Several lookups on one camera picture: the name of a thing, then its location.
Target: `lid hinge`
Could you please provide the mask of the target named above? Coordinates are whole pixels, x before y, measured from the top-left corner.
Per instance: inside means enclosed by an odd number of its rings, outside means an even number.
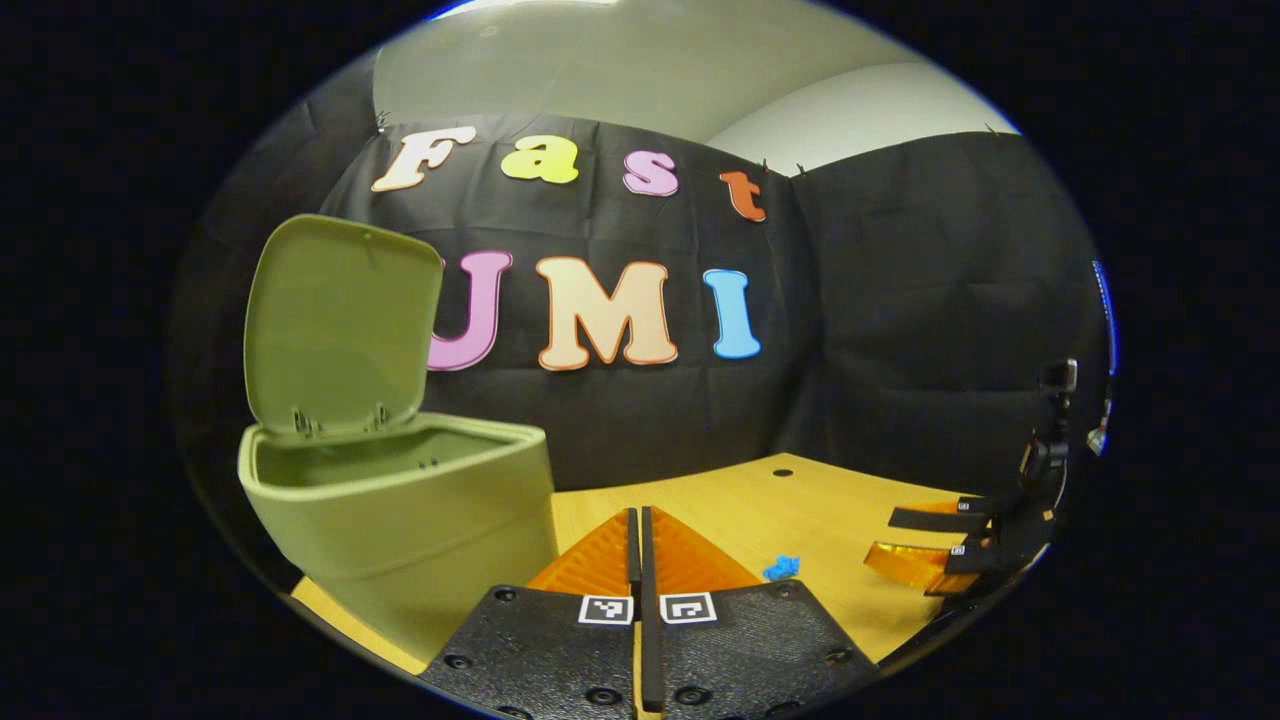
[[[387,425],[387,420],[389,420],[389,419],[390,419],[390,414],[387,411],[387,407],[384,407],[383,404],[379,402],[374,407],[372,415],[370,415],[369,420],[365,423],[365,432],[370,432],[370,430],[378,432],[378,430],[383,429],[383,427]]]
[[[311,420],[297,407],[293,409],[293,430],[305,438],[310,438],[320,432],[320,423],[311,424]]]

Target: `small blue toy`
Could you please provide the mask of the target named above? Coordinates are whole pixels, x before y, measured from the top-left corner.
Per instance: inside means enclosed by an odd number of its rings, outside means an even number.
[[[772,568],[764,569],[764,579],[771,582],[783,580],[800,571],[800,559],[787,557],[786,555],[778,556],[778,562]]]

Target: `pink letter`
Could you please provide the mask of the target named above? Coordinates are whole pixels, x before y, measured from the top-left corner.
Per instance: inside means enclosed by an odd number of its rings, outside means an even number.
[[[668,170],[676,169],[676,161],[666,152],[649,152],[636,150],[622,161],[628,173],[622,176],[622,182],[627,190],[636,195],[657,195],[666,197],[675,195],[680,188],[680,181]]]
[[[462,258],[458,266],[471,275],[467,332],[453,340],[431,334],[431,352],[426,360],[429,370],[461,370],[489,355],[498,337],[498,281],[511,263],[509,254],[498,251],[472,252]]]

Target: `blue letter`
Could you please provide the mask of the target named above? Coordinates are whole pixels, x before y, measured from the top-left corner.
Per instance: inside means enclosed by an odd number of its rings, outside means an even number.
[[[716,314],[721,322],[716,355],[739,360],[759,352],[760,342],[751,337],[751,320],[746,316],[746,275],[737,270],[707,270],[703,282],[716,295]]]

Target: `black fabric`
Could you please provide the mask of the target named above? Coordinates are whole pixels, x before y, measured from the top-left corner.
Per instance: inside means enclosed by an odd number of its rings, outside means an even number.
[[[824,336],[818,389],[792,410],[806,434],[780,437],[780,448],[908,483],[1009,492],[1032,428],[1050,419],[1041,370],[1066,357],[1079,361],[1071,442],[1084,448],[1107,374],[1097,255],[1023,137],[929,137],[792,183]]]
[[[401,138],[413,132],[474,126],[415,187],[375,193]],[[516,140],[556,135],[579,147],[576,181],[515,179],[500,163]],[[669,197],[635,195],[622,183],[635,150],[676,161],[680,190]],[[742,170],[760,186],[767,219],[753,223],[730,204],[724,172]],[[787,178],[698,143],[648,131],[553,115],[439,118],[387,129],[351,165],[321,213],[421,238],[445,260],[435,333],[456,337],[468,320],[470,279],[462,256],[509,252],[503,273],[498,334],[479,364],[428,377],[424,410],[526,423],[547,430],[558,489],[622,486],[699,473],[767,454],[819,338],[814,268]],[[632,261],[664,265],[663,302],[678,357],[639,366],[621,352],[595,354],[588,366],[548,372],[538,364],[549,341],[548,256],[584,259],[613,292]],[[748,314],[763,348],[728,360],[719,337],[708,269],[748,275]],[[579,331],[580,343],[590,348]]]
[[[509,252],[492,351],[430,373],[424,410],[544,428],[558,489],[621,486],[788,451],[909,483],[1015,489],[1020,451],[1048,405],[1043,365],[1080,363],[1073,442],[1101,418],[1105,316],[1093,246],[1066,195],[1019,136],[959,133],[867,152],[786,178],[659,133],[554,115],[428,119],[379,132],[372,59],[312,94],[244,158],[210,204],[180,269],[170,386],[179,445],[215,519],[274,583],[300,574],[275,550],[234,474],[244,397],[243,318],[270,232],[298,213],[365,222],[430,242],[445,275],[435,333],[461,334],[460,260]],[[374,193],[401,138],[475,126],[419,186]],[[504,176],[530,135],[579,147],[567,184]],[[623,158],[671,155],[680,191],[631,193]],[[724,172],[762,188],[767,220],[733,211]],[[678,357],[637,366],[594,352],[548,372],[549,293],[538,260],[584,259],[611,291],[631,261],[668,269]],[[717,356],[703,273],[745,273],[763,350]],[[580,343],[590,347],[579,332]]]
[[[271,231],[315,211],[378,133],[374,60],[347,65],[262,135],[210,200],[175,281],[168,386],[187,473],[237,553],[285,591],[302,574],[279,553],[236,475],[241,436],[255,421],[244,396],[244,309]]]

